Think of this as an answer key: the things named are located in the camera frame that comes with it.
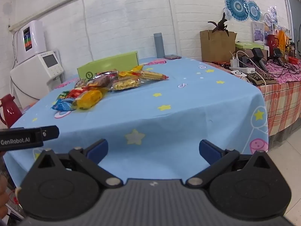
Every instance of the blue tablecloth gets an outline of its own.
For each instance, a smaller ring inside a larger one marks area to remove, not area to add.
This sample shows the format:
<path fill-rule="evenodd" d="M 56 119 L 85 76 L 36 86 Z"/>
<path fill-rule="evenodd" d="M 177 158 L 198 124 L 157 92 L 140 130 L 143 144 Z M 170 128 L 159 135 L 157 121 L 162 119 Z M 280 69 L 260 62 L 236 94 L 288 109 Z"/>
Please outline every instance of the blue tablecloth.
<path fill-rule="evenodd" d="M 57 153 L 85 148 L 104 138 L 109 152 L 99 165 L 124 182 L 128 178 L 185 181 L 208 166 L 198 150 L 202 139 L 244 154 L 267 149 L 267 115 L 258 88 L 187 58 L 144 66 L 144 70 L 169 79 L 108 93 L 92 109 L 57 119 L 51 106 L 62 91 L 74 87 L 70 83 L 50 92 L 13 127 L 58 126 L 58 139 L 44 142 L 44 148 Z M 4 156 L 17 186 L 41 151 L 20 150 Z"/>

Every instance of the plaid tablecloth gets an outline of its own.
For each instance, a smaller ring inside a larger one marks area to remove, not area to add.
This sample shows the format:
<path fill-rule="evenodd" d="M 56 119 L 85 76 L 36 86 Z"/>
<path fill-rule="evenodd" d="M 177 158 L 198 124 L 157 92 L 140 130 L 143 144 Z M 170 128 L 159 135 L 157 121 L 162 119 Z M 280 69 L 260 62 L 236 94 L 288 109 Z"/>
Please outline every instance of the plaid tablecloth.
<path fill-rule="evenodd" d="M 226 72 L 213 63 L 207 63 Z M 265 86 L 258 86 L 262 94 Z M 266 86 L 265 106 L 268 113 L 268 134 L 272 136 L 292 125 L 301 114 L 301 82 L 287 82 Z"/>

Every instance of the white appliance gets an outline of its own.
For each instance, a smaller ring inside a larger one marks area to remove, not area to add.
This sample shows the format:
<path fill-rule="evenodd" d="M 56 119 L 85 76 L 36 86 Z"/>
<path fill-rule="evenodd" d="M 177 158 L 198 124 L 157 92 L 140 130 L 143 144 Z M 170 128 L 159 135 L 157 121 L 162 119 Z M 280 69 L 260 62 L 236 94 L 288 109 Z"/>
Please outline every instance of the white appliance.
<path fill-rule="evenodd" d="M 35 55 L 12 69 L 11 79 L 22 108 L 37 102 L 36 99 L 60 85 L 62 73 L 64 70 L 53 51 Z"/>
<path fill-rule="evenodd" d="M 39 53 L 46 52 L 43 23 L 33 20 L 22 27 L 18 33 L 17 44 L 17 65 Z"/>

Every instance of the blue gripper pad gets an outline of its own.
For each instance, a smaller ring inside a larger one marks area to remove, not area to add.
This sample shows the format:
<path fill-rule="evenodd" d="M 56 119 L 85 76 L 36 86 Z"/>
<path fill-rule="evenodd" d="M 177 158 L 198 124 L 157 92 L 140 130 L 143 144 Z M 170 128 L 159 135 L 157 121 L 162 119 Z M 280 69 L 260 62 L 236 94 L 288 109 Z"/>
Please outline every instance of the blue gripper pad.
<path fill-rule="evenodd" d="M 213 143 L 208 140 L 202 140 L 199 145 L 200 155 L 212 165 L 214 162 L 222 158 L 224 150 L 215 146 Z"/>
<path fill-rule="evenodd" d="M 95 164 L 101 162 L 101 160 L 108 154 L 109 145 L 108 142 L 103 139 L 102 142 L 94 145 L 88 152 L 86 157 L 93 161 Z"/>

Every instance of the floor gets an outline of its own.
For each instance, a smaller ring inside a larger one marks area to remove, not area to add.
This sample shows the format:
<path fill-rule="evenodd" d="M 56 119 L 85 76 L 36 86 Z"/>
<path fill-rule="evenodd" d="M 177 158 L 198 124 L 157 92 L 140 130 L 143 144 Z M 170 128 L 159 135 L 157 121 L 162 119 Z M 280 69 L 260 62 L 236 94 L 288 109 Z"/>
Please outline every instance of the floor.
<path fill-rule="evenodd" d="M 285 216 L 295 225 L 301 226 L 301 129 L 282 143 L 276 143 L 269 151 L 292 190 L 292 199 Z"/>

